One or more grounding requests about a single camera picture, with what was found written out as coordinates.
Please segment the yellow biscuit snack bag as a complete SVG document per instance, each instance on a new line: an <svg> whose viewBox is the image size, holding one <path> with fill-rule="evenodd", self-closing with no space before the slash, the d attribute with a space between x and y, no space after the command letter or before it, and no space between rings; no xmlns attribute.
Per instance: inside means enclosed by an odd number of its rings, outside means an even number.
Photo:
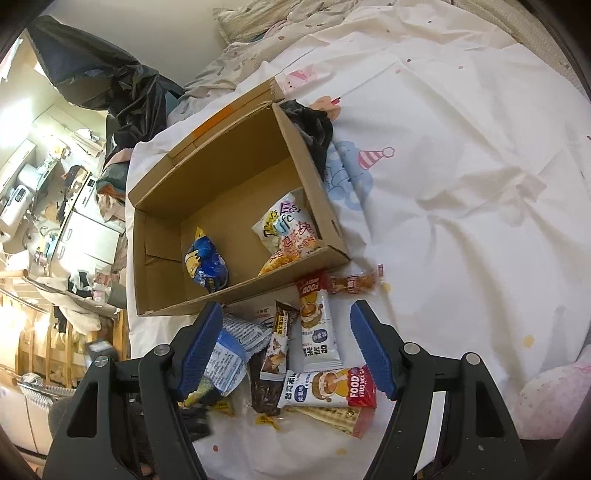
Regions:
<svg viewBox="0 0 591 480"><path fill-rule="evenodd" d="M207 404L214 401L218 396L218 390L211 380L204 376L200 379L197 388L191 391L179 405L183 408L189 408L195 404Z"/></svg>

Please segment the beige pink wafer packet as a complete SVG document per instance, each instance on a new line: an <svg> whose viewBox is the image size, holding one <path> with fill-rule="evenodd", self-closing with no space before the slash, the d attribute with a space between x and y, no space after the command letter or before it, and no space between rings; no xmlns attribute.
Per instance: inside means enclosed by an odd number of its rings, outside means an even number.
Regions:
<svg viewBox="0 0 591 480"><path fill-rule="evenodd" d="M365 436L375 416L374 409L363 407L291 407L291 409L358 439Z"/></svg>

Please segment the blue white snack bag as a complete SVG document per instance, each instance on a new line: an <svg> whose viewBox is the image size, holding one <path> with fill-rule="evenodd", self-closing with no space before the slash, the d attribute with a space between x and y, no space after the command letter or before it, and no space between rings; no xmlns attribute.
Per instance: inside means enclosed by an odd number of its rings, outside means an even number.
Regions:
<svg viewBox="0 0 591 480"><path fill-rule="evenodd" d="M269 326L224 314L221 333L204 371L204 377L221 396L228 396L242 383L249 360L269 346L271 332Z"/></svg>

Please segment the white red food packet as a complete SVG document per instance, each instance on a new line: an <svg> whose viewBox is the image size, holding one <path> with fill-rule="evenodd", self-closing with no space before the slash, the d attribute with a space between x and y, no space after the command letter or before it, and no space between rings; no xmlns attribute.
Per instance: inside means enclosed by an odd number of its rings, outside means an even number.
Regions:
<svg viewBox="0 0 591 480"><path fill-rule="evenodd" d="M329 371L287 371L277 407L377 408L377 387L368 366Z"/></svg>

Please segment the dark brown jerky packet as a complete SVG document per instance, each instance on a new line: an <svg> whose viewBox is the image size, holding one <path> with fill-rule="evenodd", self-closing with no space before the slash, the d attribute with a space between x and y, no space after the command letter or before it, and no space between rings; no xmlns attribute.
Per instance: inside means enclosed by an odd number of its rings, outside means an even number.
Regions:
<svg viewBox="0 0 591 480"><path fill-rule="evenodd" d="M262 380L260 370L263 367L264 353L260 351L249 360L250 397L252 408L259 414L274 417L280 415L277 403L280 400L283 383L280 381Z"/></svg>

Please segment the brown chocolate bar wrapper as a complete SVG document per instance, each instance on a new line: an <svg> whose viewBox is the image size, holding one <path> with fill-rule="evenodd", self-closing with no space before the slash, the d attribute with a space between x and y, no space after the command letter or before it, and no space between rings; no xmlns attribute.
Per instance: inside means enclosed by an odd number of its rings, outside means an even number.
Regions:
<svg viewBox="0 0 591 480"><path fill-rule="evenodd" d="M290 328L297 320L298 315L300 315L300 311L297 308L276 301L273 333L263 358L262 368L260 368L260 380L283 381L284 377L286 377Z"/></svg>

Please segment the dark blue chip bag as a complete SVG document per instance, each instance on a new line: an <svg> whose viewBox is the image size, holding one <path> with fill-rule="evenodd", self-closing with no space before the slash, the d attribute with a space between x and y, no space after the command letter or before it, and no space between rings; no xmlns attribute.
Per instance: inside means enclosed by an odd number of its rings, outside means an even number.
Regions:
<svg viewBox="0 0 591 480"><path fill-rule="evenodd" d="M208 293L228 286L228 266L204 230L197 227L186 254L184 265L190 278Z"/></svg>

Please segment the white red milk tea sachet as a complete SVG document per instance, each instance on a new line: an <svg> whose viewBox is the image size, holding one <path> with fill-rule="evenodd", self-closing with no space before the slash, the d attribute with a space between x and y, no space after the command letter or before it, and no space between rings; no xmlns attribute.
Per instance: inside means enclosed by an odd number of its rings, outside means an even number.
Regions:
<svg viewBox="0 0 591 480"><path fill-rule="evenodd" d="M297 282L300 300L301 347L304 372L332 370L342 366L335 327L329 307L329 277L325 270Z"/></svg>

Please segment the orange sausage snack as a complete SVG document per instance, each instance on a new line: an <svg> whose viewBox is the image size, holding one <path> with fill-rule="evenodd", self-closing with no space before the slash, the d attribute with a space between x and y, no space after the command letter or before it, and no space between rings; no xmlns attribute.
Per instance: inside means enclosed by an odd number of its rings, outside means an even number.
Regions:
<svg viewBox="0 0 591 480"><path fill-rule="evenodd" d="M358 275L339 276L329 275L329 292L332 294L348 293L361 295L375 290L382 282L384 266L377 265L372 272Z"/></svg>

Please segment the Easy Life chicken snack bag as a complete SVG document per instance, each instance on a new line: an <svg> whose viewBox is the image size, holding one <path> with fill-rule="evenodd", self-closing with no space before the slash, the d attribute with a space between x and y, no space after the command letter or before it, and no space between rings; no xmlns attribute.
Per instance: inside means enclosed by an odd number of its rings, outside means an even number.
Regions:
<svg viewBox="0 0 591 480"><path fill-rule="evenodd" d="M252 231L270 252L259 276L301 260L321 246L301 188L277 200L252 226Z"/></svg>

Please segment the pink dotted blanket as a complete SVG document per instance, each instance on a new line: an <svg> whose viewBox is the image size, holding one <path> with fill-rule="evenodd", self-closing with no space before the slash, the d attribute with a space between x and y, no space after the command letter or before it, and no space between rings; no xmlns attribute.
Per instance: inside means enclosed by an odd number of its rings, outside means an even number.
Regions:
<svg viewBox="0 0 591 480"><path fill-rule="evenodd" d="M518 394L511 414L519 437L562 438L589 388L590 345L586 345L576 362L541 373Z"/></svg>

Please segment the white kitchen cabinet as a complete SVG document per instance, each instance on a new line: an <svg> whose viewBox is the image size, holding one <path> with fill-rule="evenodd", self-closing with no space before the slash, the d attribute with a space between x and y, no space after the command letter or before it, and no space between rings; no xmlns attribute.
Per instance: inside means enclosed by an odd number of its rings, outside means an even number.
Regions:
<svg viewBox="0 0 591 480"><path fill-rule="evenodd" d="M57 240L52 272L55 276L74 271L110 273L119 238L116 230L72 211Z"/></svg>

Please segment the brown cardboard box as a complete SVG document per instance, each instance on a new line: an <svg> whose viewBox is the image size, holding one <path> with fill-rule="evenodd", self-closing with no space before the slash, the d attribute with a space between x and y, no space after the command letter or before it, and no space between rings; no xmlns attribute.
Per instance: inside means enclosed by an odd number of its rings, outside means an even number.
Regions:
<svg viewBox="0 0 591 480"><path fill-rule="evenodd" d="M207 301L233 303L349 262L321 176L281 100L273 79L250 89L205 119L129 188L138 314L193 314ZM318 249L263 274L270 251L252 225L293 190L304 196ZM228 266L228 286L218 292L191 280L184 265L197 229L204 229Z"/></svg>

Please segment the white printed bed sheet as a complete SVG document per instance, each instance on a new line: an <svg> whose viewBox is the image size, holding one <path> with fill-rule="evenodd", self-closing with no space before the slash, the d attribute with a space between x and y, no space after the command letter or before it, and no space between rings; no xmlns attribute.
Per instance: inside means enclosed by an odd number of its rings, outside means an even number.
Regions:
<svg viewBox="0 0 591 480"><path fill-rule="evenodd" d="M478 353L510 410L590 345L590 104L496 25L443 1L363 2L169 125L137 182L266 78L335 114L325 184L369 302L435 355Z"/></svg>

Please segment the dark grey cloth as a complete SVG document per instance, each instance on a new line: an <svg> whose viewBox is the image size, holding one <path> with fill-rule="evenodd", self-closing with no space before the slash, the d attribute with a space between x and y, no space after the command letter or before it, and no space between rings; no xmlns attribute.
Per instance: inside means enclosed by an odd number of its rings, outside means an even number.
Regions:
<svg viewBox="0 0 591 480"><path fill-rule="evenodd" d="M328 150L334 135L332 121L329 120L328 113L311 109L295 100L280 103L280 108L283 109L283 113L287 115L291 123L297 127L301 138L304 139L304 143L308 147L308 152L315 163L318 175L320 175L321 179L324 179Z"/></svg>

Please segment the black plastic garbage bag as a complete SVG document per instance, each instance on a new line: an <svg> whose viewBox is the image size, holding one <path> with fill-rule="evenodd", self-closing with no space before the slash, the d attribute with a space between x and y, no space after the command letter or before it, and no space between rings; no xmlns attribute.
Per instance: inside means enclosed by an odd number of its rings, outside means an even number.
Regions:
<svg viewBox="0 0 591 480"><path fill-rule="evenodd" d="M69 103L113 118L106 158L166 128L167 100L184 89L125 50L45 15L28 26L37 60Z"/></svg>

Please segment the striped pillow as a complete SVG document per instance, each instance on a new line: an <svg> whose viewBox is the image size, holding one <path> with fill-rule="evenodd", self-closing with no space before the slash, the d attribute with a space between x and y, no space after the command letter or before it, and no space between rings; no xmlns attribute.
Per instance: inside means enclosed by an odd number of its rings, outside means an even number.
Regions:
<svg viewBox="0 0 591 480"><path fill-rule="evenodd" d="M214 8L219 34L228 44L247 42L287 18L300 1L252 1L237 9Z"/></svg>

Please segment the floral grey duvet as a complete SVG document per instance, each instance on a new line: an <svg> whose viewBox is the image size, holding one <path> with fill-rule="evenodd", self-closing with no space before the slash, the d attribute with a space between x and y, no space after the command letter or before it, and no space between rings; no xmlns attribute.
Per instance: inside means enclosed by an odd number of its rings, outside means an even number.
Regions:
<svg viewBox="0 0 591 480"><path fill-rule="evenodd" d="M228 44L221 56L185 85L178 105L168 114L173 125L202 110L208 103L235 91L238 84L295 42L325 28L339 25L358 7L358 1L300 1L287 18L247 42Z"/></svg>

